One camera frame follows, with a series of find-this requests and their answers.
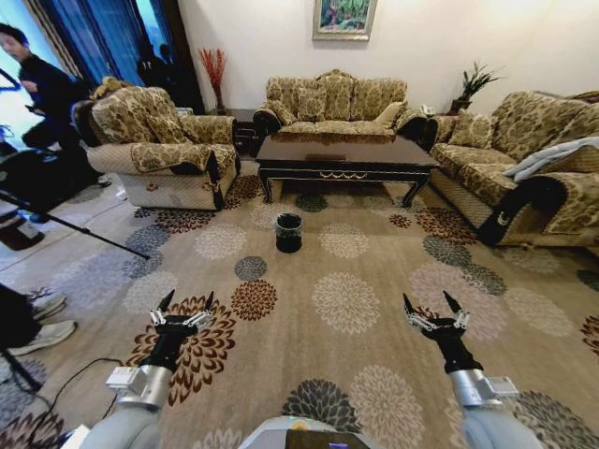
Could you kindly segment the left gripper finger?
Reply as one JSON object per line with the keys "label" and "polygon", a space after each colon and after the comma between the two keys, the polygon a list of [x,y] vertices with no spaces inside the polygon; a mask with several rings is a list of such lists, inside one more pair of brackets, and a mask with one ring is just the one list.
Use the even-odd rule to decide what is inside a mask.
{"label": "left gripper finger", "polygon": [[149,311],[154,326],[164,325],[167,322],[165,313],[168,311],[168,306],[173,299],[174,293],[175,290],[172,289],[160,300],[156,308]]}
{"label": "left gripper finger", "polygon": [[187,327],[195,327],[196,329],[202,329],[212,321],[212,303],[214,299],[214,292],[211,292],[206,298],[203,308],[192,315],[190,318],[185,320]]}

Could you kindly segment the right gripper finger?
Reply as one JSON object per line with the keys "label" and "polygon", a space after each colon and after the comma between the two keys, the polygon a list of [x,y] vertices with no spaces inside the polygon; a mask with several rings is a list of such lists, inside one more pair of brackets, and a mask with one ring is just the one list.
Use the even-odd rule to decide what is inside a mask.
{"label": "right gripper finger", "polygon": [[460,303],[453,298],[447,291],[443,291],[446,303],[449,306],[450,310],[454,313],[453,316],[453,326],[455,328],[466,329],[470,320],[470,313],[466,312],[460,306]]}
{"label": "right gripper finger", "polygon": [[435,323],[431,321],[432,315],[419,307],[415,308],[406,294],[403,294],[402,297],[408,324],[420,331],[433,331],[435,329]]}

